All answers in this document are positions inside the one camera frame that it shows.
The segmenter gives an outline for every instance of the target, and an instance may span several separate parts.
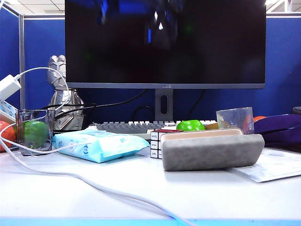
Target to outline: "paper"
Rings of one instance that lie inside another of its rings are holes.
[[[301,154],[263,149],[253,166],[229,168],[230,171],[247,175],[256,182],[301,175]]]

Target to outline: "desk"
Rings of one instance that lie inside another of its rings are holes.
[[[297,220],[289,225],[301,225],[301,177],[256,183],[225,170],[165,172],[162,160],[151,159],[148,150],[101,164],[60,153],[14,153],[33,168],[75,172],[187,219]],[[32,173],[7,153],[0,154],[0,186],[2,218],[166,219],[152,206],[106,195],[76,178]]]

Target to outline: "wet wipes package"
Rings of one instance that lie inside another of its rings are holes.
[[[101,163],[134,154],[150,145],[138,136],[85,129],[56,134],[53,138],[53,147],[60,148],[84,142],[91,143],[68,147],[59,153]]]

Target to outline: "monitor stand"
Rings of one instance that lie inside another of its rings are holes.
[[[155,89],[155,121],[173,121],[173,89]]]

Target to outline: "cubicle wall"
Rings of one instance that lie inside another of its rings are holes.
[[[47,66],[52,55],[64,54],[64,20],[25,19],[25,68]],[[264,89],[209,89],[192,112],[196,119],[215,119],[215,111],[252,106],[254,115],[290,113],[301,105],[301,18],[267,18],[266,87]],[[85,103],[109,104],[131,98],[136,89],[81,89]],[[174,120],[185,120],[202,90],[174,90]],[[26,76],[26,108],[47,105],[53,88],[46,81],[46,71]],[[152,121],[154,90],[120,106],[93,110],[89,121]]]
[[[7,75],[19,73],[19,18],[17,14],[3,7],[0,12],[0,80]],[[20,108],[20,92],[7,101]]]

